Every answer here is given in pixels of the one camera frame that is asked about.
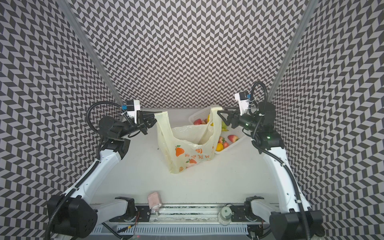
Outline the translucent cream plastic bag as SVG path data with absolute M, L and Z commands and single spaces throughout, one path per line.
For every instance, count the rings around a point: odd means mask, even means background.
M 158 144 L 170 173 L 179 174 L 188 168 L 214 158 L 222 133 L 222 107 L 211 107 L 205 125 L 172 128 L 168 112 L 155 114 Z

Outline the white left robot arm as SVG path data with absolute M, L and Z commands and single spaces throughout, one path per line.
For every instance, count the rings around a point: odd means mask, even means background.
M 131 215 L 129 200 L 114 201 L 93 207 L 91 201 L 109 172 L 128 153 L 130 134 L 146 135 L 157 122 L 155 114 L 148 111 L 124 112 L 125 121 L 104 116 L 99 121 L 101 141 L 97 156 L 85 173 L 64 193 L 52 196 L 48 202 L 49 222 L 44 235 L 46 240 L 57 234 L 62 240 L 85 238 L 94 228 L 112 218 Z

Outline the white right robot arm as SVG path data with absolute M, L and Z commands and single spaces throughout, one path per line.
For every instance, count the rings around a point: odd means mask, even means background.
M 277 240 L 309 240 L 322 228 L 321 211 L 315 211 L 306 200 L 291 169 L 281 135 L 274 129 L 276 107 L 260 103 L 252 113 L 218 111 L 227 126 L 240 127 L 250 132 L 251 143 L 263 155 L 277 189 L 278 206 L 258 198 L 250 201 L 253 215 L 261 217 L 270 226 Z

